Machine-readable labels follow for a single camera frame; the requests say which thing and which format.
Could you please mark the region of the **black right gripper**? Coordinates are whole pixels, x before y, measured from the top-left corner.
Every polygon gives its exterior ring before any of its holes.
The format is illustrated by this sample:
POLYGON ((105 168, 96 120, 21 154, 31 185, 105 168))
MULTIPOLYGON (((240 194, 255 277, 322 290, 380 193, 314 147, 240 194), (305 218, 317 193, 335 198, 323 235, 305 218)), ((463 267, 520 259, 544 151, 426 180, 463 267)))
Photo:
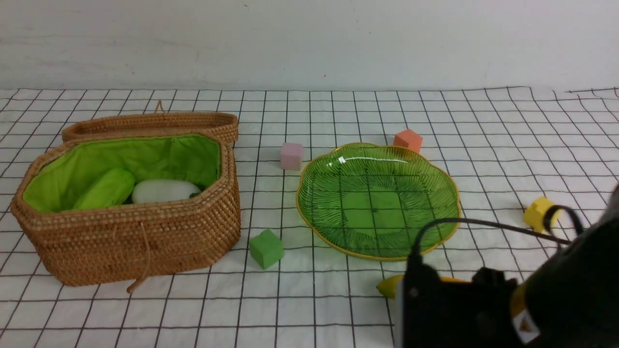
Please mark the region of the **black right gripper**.
POLYGON ((396 296, 396 348, 521 348, 508 313, 517 280, 482 267, 471 281, 446 281, 410 255, 396 296))

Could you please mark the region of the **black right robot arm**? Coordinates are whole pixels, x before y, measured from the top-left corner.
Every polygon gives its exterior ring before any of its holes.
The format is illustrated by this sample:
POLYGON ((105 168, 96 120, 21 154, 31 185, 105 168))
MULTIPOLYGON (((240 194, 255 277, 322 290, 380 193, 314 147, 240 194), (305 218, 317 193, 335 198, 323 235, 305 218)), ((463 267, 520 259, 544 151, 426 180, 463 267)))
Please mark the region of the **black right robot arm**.
POLYGON ((616 348, 619 345, 618 190, 605 211, 583 228, 575 211, 552 205, 543 217, 565 211, 575 240, 554 236, 557 251, 524 282, 481 267, 471 282, 442 280, 421 254, 426 231, 464 222, 532 231, 504 223, 449 217, 427 223, 415 238, 397 286, 396 348, 616 348))

